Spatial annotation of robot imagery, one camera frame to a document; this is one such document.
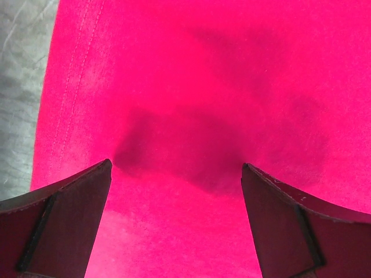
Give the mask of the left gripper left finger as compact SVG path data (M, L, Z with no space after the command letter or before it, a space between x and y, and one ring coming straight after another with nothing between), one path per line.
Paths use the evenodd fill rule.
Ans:
M106 159L1 201L1 277L84 277L111 170Z

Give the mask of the magenta t-shirt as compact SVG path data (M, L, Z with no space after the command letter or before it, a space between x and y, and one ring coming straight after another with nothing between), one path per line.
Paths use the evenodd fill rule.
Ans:
M32 188L104 159L87 277L260 277L250 163L370 212L369 1L61 1Z

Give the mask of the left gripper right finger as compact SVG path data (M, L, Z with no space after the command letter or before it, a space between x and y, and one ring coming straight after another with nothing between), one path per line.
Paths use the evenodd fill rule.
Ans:
M370 277L370 214L324 201L248 163L241 185L263 277Z

